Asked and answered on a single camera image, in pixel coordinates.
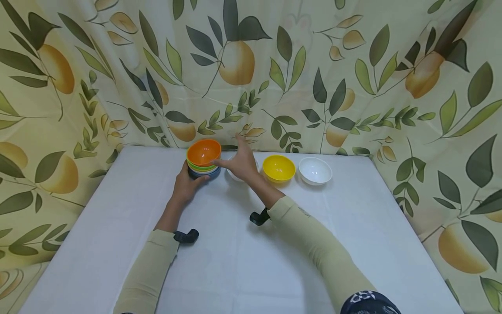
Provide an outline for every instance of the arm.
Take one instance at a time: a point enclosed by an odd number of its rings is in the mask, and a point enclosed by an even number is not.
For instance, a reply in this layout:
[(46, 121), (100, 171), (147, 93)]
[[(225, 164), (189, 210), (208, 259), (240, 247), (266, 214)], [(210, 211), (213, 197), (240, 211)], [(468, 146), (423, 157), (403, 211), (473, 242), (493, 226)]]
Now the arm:
[(113, 314), (154, 314), (167, 271), (178, 252), (173, 232), (178, 229), (186, 203), (207, 179), (205, 176), (192, 181), (188, 176), (188, 165), (183, 164), (176, 177), (173, 195), (129, 271)]

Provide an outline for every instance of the curtain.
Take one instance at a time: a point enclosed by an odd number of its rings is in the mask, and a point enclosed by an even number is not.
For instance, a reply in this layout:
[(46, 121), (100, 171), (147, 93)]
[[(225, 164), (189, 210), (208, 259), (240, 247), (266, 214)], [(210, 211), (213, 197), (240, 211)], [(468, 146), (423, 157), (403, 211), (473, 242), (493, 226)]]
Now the curtain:
[(0, 3), (2, 312), (124, 145), (235, 133), (371, 158), (464, 311), (500, 311), (500, 2)]

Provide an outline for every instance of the white table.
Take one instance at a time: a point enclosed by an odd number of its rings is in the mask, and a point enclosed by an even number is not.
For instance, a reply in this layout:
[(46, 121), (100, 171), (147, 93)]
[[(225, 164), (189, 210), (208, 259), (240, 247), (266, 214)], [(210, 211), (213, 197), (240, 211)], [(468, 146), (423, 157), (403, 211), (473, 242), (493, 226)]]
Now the white table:
[[(233, 152), (223, 152), (228, 157)], [(255, 153), (261, 164), (271, 153)], [(305, 154), (288, 154), (298, 165)], [(49, 264), (20, 314), (111, 313), (135, 258), (171, 195), (185, 150), (126, 147)], [(356, 265), (402, 313), (462, 313), (372, 162), (325, 156), (333, 179), (280, 189), (344, 244)], [(264, 206), (226, 171), (186, 208), (180, 247), (157, 313), (333, 313), (319, 275), (270, 222)]]

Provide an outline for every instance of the arm sleeve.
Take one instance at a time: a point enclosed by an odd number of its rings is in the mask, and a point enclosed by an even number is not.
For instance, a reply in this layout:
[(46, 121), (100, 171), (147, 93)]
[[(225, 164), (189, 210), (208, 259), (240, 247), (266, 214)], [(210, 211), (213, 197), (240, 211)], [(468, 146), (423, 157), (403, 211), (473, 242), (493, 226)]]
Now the arm sleeve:
[(173, 233), (152, 231), (125, 279), (113, 314), (154, 314), (167, 271), (177, 252), (178, 242)]
[(268, 214), (279, 233), (293, 239), (295, 246), (319, 270), (337, 313), (353, 294), (375, 291), (335, 236), (292, 199), (281, 198)]

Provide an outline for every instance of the bowl rim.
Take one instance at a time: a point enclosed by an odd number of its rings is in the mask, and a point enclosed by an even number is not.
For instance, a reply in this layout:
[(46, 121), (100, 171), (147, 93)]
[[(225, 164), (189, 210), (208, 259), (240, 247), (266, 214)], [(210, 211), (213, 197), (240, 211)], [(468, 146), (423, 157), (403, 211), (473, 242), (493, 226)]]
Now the bowl rim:
[(216, 157), (215, 159), (218, 159), (220, 156), (221, 156), (221, 144), (217, 141), (217, 140), (214, 140), (214, 139), (201, 139), (201, 140), (198, 140), (197, 142), (193, 143), (192, 145), (190, 145), (190, 147), (187, 149), (187, 153), (186, 153), (186, 159), (189, 160), (194, 166), (199, 166), (199, 167), (207, 167), (209, 165), (211, 165), (211, 162), (208, 162), (208, 163), (195, 163), (193, 162), (192, 160), (190, 160), (190, 158), (188, 157), (188, 153), (190, 152), (190, 150), (198, 143), (201, 143), (201, 142), (214, 142), (218, 145), (218, 157)]
[[(289, 162), (293, 165), (293, 174), (291, 175), (291, 177), (289, 177), (289, 178), (287, 178), (287, 179), (275, 179), (275, 178), (271, 177), (271, 176), (267, 173), (267, 171), (265, 171), (265, 166), (264, 166), (264, 165), (265, 165), (265, 162), (266, 162), (268, 159), (272, 158), (272, 157), (278, 157), (278, 156), (279, 156), (279, 157), (282, 157), (282, 158), (285, 158), (287, 161), (289, 161)], [(277, 154), (276, 154), (276, 155), (270, 155), (270, 156), (267, 156), (267, 157), (263, 160), (263, 162), (262, 162), (262, 169), (263, 169), (263, 173), (264, 173), (267, 177), (269, 177), (269, 178), (271, 178), (271, 179), (273, 179), (273, 180), (275, 180), (275, 181), (278, 181), (278, 182), (284, 182), (284, 181), (291, 180), (291, 179), (295, 176), (295, 174), (296, 174), (296, 166), (295, 166), (295, 163), (294, 163), (291, 159), (289, 159), (288, 157), (286, 157), (286, 156), (284, 156), (284, 155), (277, 155)]]
[[(312, 180), (311, 178), (308, 178), (303, 172), (302, 172), (302, 163), (307, 160), (307, 159), (315, 159), (316, 161), (320, 161), (322, 164), (326, 165), (326, 167), (328, 167), (329, 169), (329, 178), (326, 180), (326, 181), (322, 181), (322, 182), (319, 182), (319, 181), (315, 181), (315, 180)], [(333, 170), (331, 170), (331, 167), (328, 165), (327, 162), (325, 162), (324, 160), (320, 159), (320, 158), (317, 158), (317, 157), (305, 157), (303, 158), (302, 160), (300, 160), (300, 163), (298, 164), (298, 171), (300, 172), (300, 174), (306, 178), (307, 180), (309, 181), (312, 181), (312, 182), (315, 182), (315, 183), (327, 183), (329, 180), (331, 180), (331, 178), (333, 177)]]

